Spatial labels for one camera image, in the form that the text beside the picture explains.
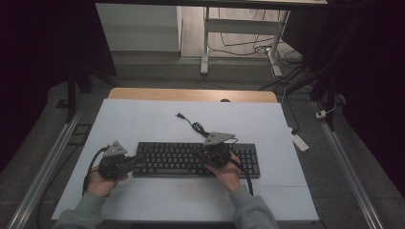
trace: floor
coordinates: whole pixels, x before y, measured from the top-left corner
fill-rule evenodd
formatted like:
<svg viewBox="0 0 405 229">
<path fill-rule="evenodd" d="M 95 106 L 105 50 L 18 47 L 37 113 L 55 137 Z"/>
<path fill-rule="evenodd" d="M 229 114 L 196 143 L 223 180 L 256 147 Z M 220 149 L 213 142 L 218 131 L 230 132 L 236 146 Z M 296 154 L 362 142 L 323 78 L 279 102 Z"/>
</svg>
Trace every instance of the floor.
<svg viewBox="0 0 405 229">
<path fill-rule="evenodd" d="M 185 88 L 276 91 L 283 104 L 289 126 L 299 128 L 298 134 L 310 146 L 305 153 L 297 152 L 319 222 L 279 222 L 281 228 L 371 228 L 365 221 L 359 202 L 352 193 L 343 170 L 336 159 L 331 145 L 322 128 L 322 123 L 314 116 L 322 108 L 322 101 L 309 99 L 310 85 L 289 96 L 283 90 L 289 84 L 271 76 L 268 60 L 261 58 L 213 58 L 209 61 L 209 74 L 200 75 L 200 60 L 191 57 L 133 55 L 113 53 L 117 77 L 111 77 L 122 87 L 142 88 Z M 281 65 L 283 73 L 292 71 L 296 65 Z M 305 77 L 302 72 L 298 77 Z M 94 89 L 90 94 L 77 92 L 79 100 L 86 99 L 82 116 L 76 124 L 68 144 L 63 149 L 48 191 L 40 204 L 27 215 L 25 228 L 51 228 L 53 210 L 75 167 L 80 151 L 96 119 L 99 107 L 112 87 L 97 77 L 91 76 Z M 48 105 L 32 128 L 30 135 L 21 145 L 14 159 L 0 174 L 0 228 L 6 228 L 12 215 L 25 196 L 44 159 L 57 140 L 65 125 L 66 108 L 57 106 L 67 98 L 66 83 L 53 87 L 49 92 Z M 397 192 L 391 181 L 374 159 L 371 152 L 346 123 L 341 111 L 344 103 L 336 99 L 334 110 L 335 133 L 338 135 L 352 166 L 357 173 L 373 207 L 381 219 L 383 228 L 402 229 L 405 225 L 405 200 Z M 111 221 L 103 222 L 98 228 L 191 228 L 190 225 L 131 224 Z M 209 225 L 209 228 L 224 228 L 223 225 Z"/>
<path fill-rule="evenodd" d="M 181 56 L 201 57 L 203 48 L 203 19 L 204 8 L 182 7 L 182 34 Z M 209 18 L 238 19 L 250 21 L 277 21 L 277 10 L 246 10 L 210 8 Z M 235 34 L 211 32 L 208 35 L 210 57 L 241 57 L 241 58 L 266 58 L 261 49 L 272 44 L 273 35 Z M 280 43 L 279 52 L 292 51 L 292 48 Z"/>
</svg>

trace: metal frame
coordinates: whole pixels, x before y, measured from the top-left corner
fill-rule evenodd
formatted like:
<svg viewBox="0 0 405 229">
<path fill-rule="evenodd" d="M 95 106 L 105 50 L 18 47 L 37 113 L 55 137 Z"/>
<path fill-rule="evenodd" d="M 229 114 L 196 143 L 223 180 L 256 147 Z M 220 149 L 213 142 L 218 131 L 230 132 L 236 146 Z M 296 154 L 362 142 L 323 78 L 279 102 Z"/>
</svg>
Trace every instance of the metal frame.
<svg viewBox="0 0 405 229">
<path fill-rule="evenodd" d="M 333 149 L 333 152 L 336 155 L 337 161 L 340 164 L 340 168 L 342 168 L 343 174 L 345 175 L 346 180 L 351 186 L 352 193 L 357 199 L 359 207 L 364 214 L 364 219 L 367 221 L 371 229 L 383 229 L 384 226 L 373 206 L 373 203 L 370 200 L 367 191 L 361 184 L 361 181 L 358 178 L 357 173 L 352 167 L 352 163 L 349 157 L 347 156 L 342 144 L 340 143 L 339 138 L 337 137 L 336 133 L 330 129 L 329 125 L 325 120 L 321 120 L 321 123 L 325 135 Z"/>
<path fill-rule="evenodd" d="M 215 7 L 239 8 L 258 10 L 358 10 L 371 0 L 362 0 L 358 3 L 313 4 L 298 2 L 277 2 L 262 0 L 94 0 L 95 3 L 133 4 L 133 5 L 159 5 L 159 6 L 185 6 L 185 7 Z"/>
<path fill-rule="evenodd" d="M 14 212 L 14 215 L 9 222 L 7 228 L 24 228 L 32 210 L 34 209 L 36 202 L 39 201 L 44 188 L 46 187 L 53 169 L 56 166 L 57 161 L 65 149 L 66 144 L 68 143 L 69 137 L 75 129 L 75 124 L 80 119 L 84 107 L 87 104 L 88 95 L 83 95 L 78 101 L 78 109 L 75 115 L 72 118 L 70 123 L 66 123 L 62 131 L 59 134 L 55 144 L 48 152 L 47 157 L 44 160 L 41 168 L 33 179 L 28 191 L 18 205 L 17 210 Z"/>
<path fill-rule="evenodd" d="M 208 35 L 210 32 L 224 32 L 224 33 L 239 33 L 239 34 L 263 34 L 274 35 L 273 44 L 271 49 L 267 52 L 267 56 L 271 63 L 271 68 L 275 76 L 281 76 L 281 70 L 278 65 L 275 53 L 278 44 L 283 34 L 284 27 L 287 22 L 289 11 L 282 11 L 283 15 L 279 22 L 276 21 L 247 21 L 235 19 L 210 19 L 209 7 L 205 9 L 204 16 L 204 36 L 202 45 L 202 66 L 201 74 L 208 74 Z"/>
</svg>

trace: table surface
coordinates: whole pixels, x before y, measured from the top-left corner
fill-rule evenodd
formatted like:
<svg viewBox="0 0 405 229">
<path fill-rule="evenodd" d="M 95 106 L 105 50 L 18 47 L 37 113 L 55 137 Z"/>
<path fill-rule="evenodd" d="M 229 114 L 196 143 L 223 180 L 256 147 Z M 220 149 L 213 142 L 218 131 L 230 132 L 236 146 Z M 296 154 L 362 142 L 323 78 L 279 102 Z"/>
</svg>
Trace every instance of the table surface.
<svg viewBox="0 0 405 229">
<path fill-rule="evenodd" d="M 225 95 L 232 102 L 219 102 Z M 110 92 L 53 219 L 78 204 L 89 163 L 106 144 L 118 140 L 131 156 L 141 141 L 203 142 L 186 121 L 174 116 L 178 112 L 201 122 L 206 130 L 232 133 L 240 142 L 255 143 L 261 177 L 252 180 L 254 192 L 277 220 L 318 219 L 283 110 L 273 93 L 175 89 Z M 124 221 L 232 221 L 233 205 L 214 177 L 129 178 L 112 192 L 102 214 L 105 219 Z"/>
</svg>

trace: wrist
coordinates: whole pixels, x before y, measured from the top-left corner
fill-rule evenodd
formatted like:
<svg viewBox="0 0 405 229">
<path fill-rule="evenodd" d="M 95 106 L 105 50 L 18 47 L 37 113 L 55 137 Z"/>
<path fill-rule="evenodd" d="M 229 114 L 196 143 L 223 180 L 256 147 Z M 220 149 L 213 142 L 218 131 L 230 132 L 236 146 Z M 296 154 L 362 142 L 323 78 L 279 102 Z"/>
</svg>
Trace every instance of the wrist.
<svg viewBox="0 0 405 229">
<path fill-rule="evenodd" d="M 93 187 L 93 185 L 89 185 L 89 188 L 87 189 L 88 193 L 91 193 L 95 196 L 98 196 L 100 198 L 106 198 L 110 195 L 111 190 L 105 190 L 99 187 Z"/>
<path fill-rule="evenodd" d="M 226 190 L 229 193 L 232 193 L 233 191 L 237 190 L 239 187 L 241 187 L 241 182 L 239 182 L 239 180 L 235 180 L 232 182 L 228 182 L 226 185 Z"/>
</svg>

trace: person's right hand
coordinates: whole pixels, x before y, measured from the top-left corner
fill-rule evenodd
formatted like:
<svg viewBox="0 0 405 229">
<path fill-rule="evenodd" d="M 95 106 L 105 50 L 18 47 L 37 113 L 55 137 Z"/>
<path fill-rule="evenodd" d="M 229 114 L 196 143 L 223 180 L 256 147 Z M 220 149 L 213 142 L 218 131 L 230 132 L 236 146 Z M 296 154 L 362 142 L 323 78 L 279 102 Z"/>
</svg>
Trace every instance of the person's right hand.
<svg viewBox="0 0 405 229">
<path fill-rule="evenodd" d="M 231 152 L 231 158 L 236 160 L 238 163 L 241 161 Z M 227 191 L 231 193 L 241 186 L 240 182 L 240 170 L 236 165 L 231 162 L 227 162 L 224 167 L 217 169 L 211 165 L 206 165 L 212 173 L 215 174 L 217 179 L 226 187 Z"/>
</svg>

